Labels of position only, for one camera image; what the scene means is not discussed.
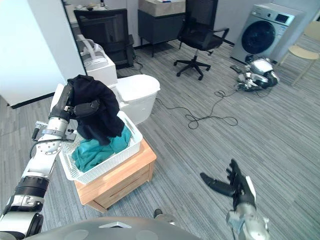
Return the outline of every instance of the green towel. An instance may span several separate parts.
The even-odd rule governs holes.
[[[76,167],[81,172],[86,172],[94,166],[102,163],[114,153],[124,150],[130,141],[131,132],[124,126],[121,136],[109,137],[109,145],[99,145],[98,140],[82,140],[80,145],[72,153]]]

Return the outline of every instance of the wooden box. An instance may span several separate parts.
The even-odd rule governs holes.
[[[74,181],[80,202],[104,213],[137,187],[150,181],[157,156],[143,139],[138,153],[88,184]]]

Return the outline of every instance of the gray carpet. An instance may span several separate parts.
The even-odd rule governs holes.
[[[308,40],[302,44],[320,49]],[[157,45],[154,58],[149,47],[137,50],[142,72],[159,80],[158,97],[168,107],[183,106],[196,116],[206,116],[219,99],[214,91],[232,93],[236,73],[229,66],[240,63],[229,58],[232,47],[223,44],[212,56],[199,54],[200,62],[212,65],[210,71],[203,69],[202,81],[194,69],[176,77],[184,65],[173,62],[190,60],[194,54],[194,49],[178,46],[177,41]],[[45,196],[43,231],[100,216],[151,218],[161,208],[175,215],[181,228],[204,240],[232,239],[225,220],[232,199],[209,189],[199,173],[226,181],[225,168],[234,158],[253,181],[258,213],[270,219],[271,239],[320,239],[320,64],[291,87],[303,63],[289,57],[277,71],[281,82],[267,97],[237,92],[220,102],[214,114],[237,118],[237,126],[212,118],[191,130],[185,110],[168,110],[156,101],[151,116],[138,125],[157,155],[153,179],[106,214],[81,205],[73,182],[57,161]],[[50,103],[48,98],[11,109],[0,98],[2,208],[28,162],[34,123],[47,120]]]

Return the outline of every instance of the black office chair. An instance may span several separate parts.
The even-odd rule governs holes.
[[[229,32],[229,28],[222,28],[214,30],[216,11],[218,7],[218,0],[186,0],[185,20],[182,28],[178,34],[178,40],[181,44],[185,43],[188,46],[196,49],[192,60],[176,60],[173,65],[177,63],[187,64],[177,74],[180,74],[189,68],[195,68],[200,74],[199,80],[202,80],[204,74],[199,67],[206,67],[209,71],[210,65],[197,61],[198,51],[207,51],[212,54],[212,49],[218,48],[224,41]],[[214,35],[214,33],[223,32],[222,37]]]
[[[102,46],[117,69],[133,66],[133,37],[128,34],[127,9],[74,10],[82,35]]]

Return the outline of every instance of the control panel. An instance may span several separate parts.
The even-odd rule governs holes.
[[[290,23],[295,18],[294,15],[274,11],[269,9],[268,6],[263,6],[263,5],[254,5],[251,14],[258,18],[268,20],[270,22],[275,22],[285,26],[289,26]]]

